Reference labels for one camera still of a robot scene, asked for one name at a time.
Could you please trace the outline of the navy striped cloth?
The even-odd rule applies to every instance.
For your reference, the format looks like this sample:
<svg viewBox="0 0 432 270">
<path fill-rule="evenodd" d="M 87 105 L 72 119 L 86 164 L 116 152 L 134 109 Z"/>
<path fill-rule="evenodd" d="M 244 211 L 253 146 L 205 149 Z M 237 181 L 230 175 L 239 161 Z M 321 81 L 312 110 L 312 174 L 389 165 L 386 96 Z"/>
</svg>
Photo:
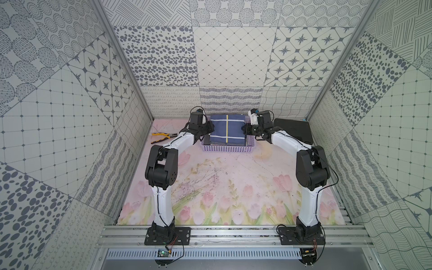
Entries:
<svg viewBox="0 0 432 270">
<path fill-rule="evenodd" d="M 214 114 L 210 116 L 214 131 L 210 134 L 210 145 L 245 146 L 246 135 L 242 127 L 246 118 L 241 114 Z"/>
</svg>

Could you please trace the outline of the purple plastic basket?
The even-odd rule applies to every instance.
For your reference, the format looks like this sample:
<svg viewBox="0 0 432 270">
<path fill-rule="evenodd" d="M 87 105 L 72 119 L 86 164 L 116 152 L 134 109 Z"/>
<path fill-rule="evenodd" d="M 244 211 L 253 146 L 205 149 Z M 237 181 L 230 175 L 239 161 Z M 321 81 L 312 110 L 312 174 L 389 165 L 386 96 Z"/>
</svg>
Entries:
<svg viewBox="0 0 432 270">
<path fill-rule="evenodd" d="M 250 123 L 249 117 L 245 115 L 246 123 Z M 222 152 L 222 153 L 250 153 L 255 147 L 254 137 L 246 136 L 245 146 L 222 146 L 222 145 L 210 145 L 210 135 L 205 135 L 201 143 L 204 151 L 207 152 Z"/>
</svg>

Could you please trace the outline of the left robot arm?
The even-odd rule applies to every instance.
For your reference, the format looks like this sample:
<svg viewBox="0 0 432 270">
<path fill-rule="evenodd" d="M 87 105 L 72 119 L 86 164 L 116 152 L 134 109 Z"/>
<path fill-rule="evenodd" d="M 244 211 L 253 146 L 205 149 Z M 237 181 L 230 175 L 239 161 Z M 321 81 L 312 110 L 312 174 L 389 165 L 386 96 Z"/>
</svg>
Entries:
<svg viewBox="0 0 432 270">
<path fill-rule="evenodd" d="M 145 178 L 151 187 L 155 205 L 155 219 L 149 236 L 168 243 L 175 239 L 175 216 L 172 208 L 172 186 L 178 176 L 178 159 L 187 148 L 214 131 L 214 124 L 189 122 L 178 136 L 164 145 L 154 145 L 150 150 Z"/>
</svg>

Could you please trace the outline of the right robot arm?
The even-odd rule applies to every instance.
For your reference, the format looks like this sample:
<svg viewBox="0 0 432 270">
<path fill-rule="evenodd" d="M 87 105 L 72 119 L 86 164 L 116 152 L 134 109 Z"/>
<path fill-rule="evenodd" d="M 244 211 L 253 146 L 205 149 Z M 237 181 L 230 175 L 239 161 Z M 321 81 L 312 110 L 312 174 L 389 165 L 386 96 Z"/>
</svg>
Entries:
<svg viewBox="0 0 432 270">
<path fill-rule="evenodd" d="M 321 222 L 318 217 L 320 193 L 331 176 L 324 149 L 303 143 L 279 127 L 265 129 L 262 124 L 246 123 L 241 129 L 245 135 L 260 137 L 296 158 L 295 175 L 302 186 L 302 200 L 295 234 L 302 242 L 319 236 L 321 234 Z"/>
</svg>

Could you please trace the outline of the black plastic tool case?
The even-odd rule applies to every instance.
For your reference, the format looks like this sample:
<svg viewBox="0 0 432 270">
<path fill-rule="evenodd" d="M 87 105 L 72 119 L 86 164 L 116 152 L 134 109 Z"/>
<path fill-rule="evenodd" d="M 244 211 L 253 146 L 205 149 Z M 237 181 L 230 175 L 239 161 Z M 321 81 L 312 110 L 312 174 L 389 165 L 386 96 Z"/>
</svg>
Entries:
<svg viewBox="0 0 432 270">
<path fill-rule="evenodd" d="M 273 123 L 275 127 L 280 127 L 299 141 L 309 145 L 314 144 L 312 131 L 307 121 L 276 118 Z"/>
</svg>

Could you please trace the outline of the yellow handled pliers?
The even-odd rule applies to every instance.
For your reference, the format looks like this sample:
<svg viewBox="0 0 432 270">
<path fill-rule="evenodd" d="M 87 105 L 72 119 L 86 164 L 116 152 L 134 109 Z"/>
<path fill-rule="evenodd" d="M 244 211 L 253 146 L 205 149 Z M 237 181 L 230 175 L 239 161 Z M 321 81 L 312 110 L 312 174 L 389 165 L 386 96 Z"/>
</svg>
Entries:
<svg viewBox="0 0 432 270">
<path fill-rule="evenodd" d="M 158 144 L 166 140 L 170 140 L 172 138 L 176 138 L 178 136 L 177 133 L 152 133 L 153 137 L 156 136 L 158 140 L 152 141 L 151 144 Z"/>
</svg>

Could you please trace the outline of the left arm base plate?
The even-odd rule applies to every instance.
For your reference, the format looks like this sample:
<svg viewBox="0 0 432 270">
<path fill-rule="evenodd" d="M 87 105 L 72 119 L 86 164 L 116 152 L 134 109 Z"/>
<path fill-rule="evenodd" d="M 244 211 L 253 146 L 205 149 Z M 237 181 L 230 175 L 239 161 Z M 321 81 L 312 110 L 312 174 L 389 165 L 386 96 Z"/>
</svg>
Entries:
<svg viewBox="0 0 432 270">
<path fill-rule="evenodd" d="M 145 242 L 146 246 L 154 245 L 189 245 L 191 237 L 191 227 L 161 227 L 152 226 L 147 230 Z"/>
</svg>

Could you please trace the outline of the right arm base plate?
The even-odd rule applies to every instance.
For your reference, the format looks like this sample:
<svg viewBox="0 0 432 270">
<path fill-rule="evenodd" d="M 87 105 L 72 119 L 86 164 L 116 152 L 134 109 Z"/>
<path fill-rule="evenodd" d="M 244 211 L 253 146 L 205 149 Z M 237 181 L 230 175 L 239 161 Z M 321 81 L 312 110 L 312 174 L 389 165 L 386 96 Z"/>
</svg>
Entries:
<svg viewBox="0 0 432 270">
<path fill-rule="evenodd" d="M 316 246 L 325 245 L 325 236 L 322 230 L 318 234 L 307 236 L 296 227 L 277 226 L 276 232 L 281 245 L 290 246 Z"/>
</svg>

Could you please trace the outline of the aluminium mounting rail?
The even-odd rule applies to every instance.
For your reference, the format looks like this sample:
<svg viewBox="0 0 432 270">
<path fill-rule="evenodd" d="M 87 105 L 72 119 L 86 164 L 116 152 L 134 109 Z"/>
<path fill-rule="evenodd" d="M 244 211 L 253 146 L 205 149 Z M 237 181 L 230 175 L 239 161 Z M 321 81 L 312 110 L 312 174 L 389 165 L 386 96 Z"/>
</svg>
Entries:
<svg viewBox="0 0 432 270">
<path fill-rule="evenodd" d="M 149 240 L 149 226 L 105 226 L 97 248 L 141 248 L 157 246 Z M 270 248 L 281 246 L 282 235 L 276 226 L 191 226 L 186 248 Z M 327 248 L 365 248 L 373 246 L 363 226 L 325 226 L 322 236 Z"/>
</svg>

